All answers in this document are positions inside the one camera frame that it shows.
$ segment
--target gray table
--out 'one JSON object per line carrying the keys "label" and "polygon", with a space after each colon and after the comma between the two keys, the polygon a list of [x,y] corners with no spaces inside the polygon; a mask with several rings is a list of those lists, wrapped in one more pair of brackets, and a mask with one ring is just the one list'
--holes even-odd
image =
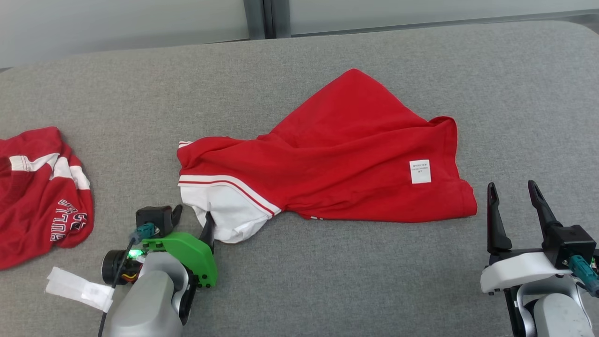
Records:
{"label": "gray table", "polygon": [[[0,272],[0,335],[95,335],[99,311],[44,293],[52,267],[101,282],[101,259],[126,246],[135,210],[180,201],[179,140],[266,133],[358,68],[420,116],[456,119],[457,163],[479,214],[425,224],[278,215],[246,242],[216,245],[219,284],[196,294],[184,335],[509,336],[503,297],[479,288],[486,185],[500,190],[516,248],[541,242],[527,179],[564,224],[599,239],[597,55],[599,36],[583,26],[521,22],[106,52],[8,70],[0,138],[59,127],[92,182],[96,221],[78,247]],[[188,207],[180,230],[200,233]],[[599,301],[585,302],[597,323]]]}

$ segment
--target white trim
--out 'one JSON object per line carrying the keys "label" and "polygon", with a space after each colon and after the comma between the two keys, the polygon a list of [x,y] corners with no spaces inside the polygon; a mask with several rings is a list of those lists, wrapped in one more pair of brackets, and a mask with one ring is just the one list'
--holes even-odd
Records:
{"label": "white trim", "polygon": [[184,174],[179,177],[179,187],[197,187],[200,184],[194,183],[184,183],[186,181],[189,182],[202,182],[201,186],[218,186],[218,185],[226,185],[235,190],[237,190],[243,197],[248,199],[248,201],[253,204],[258,203],[256,206],[260,209],[266,208],[270,210],[273,214],[277,215],[281,212],[281,208],[278,208],[276,205],[270,203],[268,200],[264,199],[263,196],[256,193],[253,189],[247,186],[246,183],[237,179],[233,176],[226,175],[216,175],[216,176],[201,176],[201,175],[191,175]]}
{"label": "white trim", "polygon": [[48,164],[52,169],[49,180],[56,177],[64,177],[72,179],[77,189],[89,189],[89,180],[83,174],[81,166],[69,166],[66,157],[58,156],[58,153],[53,153],[39,157],[34,161],[30,161],[27,156],[11,156],[8,159],[10,160],[12,171],[37,172],[44,165]]}
{"label": "white trim", "polygon": [[184,142],[184,141],[180,141],[180,142],[179,142],[179,149],[180,149],[180,148],[184,148],[185,146],[187,146],[187,145],[189,145],[189,144],[191,144],[191,143],[193,143],[193,142]]}
{"label": "white trim", "polygon": [[191,206],[202,226],[210,211],[216,223],[214,239],[226,243],[248,239],[273,217],[239,189],[224,184],[181,186],[181,199]]}
{"label": "white trim", "polygon": [[81,166],[69,166],[69,162],[65,157],[58,158],[54,165],[50,180],[56,177],[72,179],[77,189],[89,189],[89,180],[83,174]]}
{"label": "white trim", "polygon": [[30,161],[27,156],[12,156],[9,157],[9,160],[13,171],[36,172],[45,164],[50,165],[50,167],[54,167],[58,156],[59,153],[53,153],[39,157],[34,161]]}

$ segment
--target white tag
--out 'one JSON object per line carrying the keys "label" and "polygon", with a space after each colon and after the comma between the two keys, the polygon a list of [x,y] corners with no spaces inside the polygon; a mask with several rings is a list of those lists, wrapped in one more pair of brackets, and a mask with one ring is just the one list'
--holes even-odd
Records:
{"label": "white tag", "polygon": [[431,165],[428,159],[410,161],[412,183],[431,182]]}

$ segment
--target wall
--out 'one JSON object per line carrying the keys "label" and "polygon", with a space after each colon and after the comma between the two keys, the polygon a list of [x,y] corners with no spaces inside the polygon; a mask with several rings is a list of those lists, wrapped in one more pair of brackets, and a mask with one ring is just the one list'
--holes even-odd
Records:
{"label": "wall", "polygon": [[291,34],[598,9],[597,0],[289,0]]}
{"label": "wall", "polygon": [[243,0],[0,0],[0,68],[246,38]]}

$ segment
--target green led light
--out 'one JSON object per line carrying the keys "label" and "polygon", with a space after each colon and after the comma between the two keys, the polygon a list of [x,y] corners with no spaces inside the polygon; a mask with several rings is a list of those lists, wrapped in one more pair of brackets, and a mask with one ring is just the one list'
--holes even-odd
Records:
{"label": "green led light", "polygon": [[142,251],[142,250],[132,249],[129,251],[128,256],[129,256],[129,258],[136,258],[136,257],[142,255],[143,253],[144,253],[144,251]]}

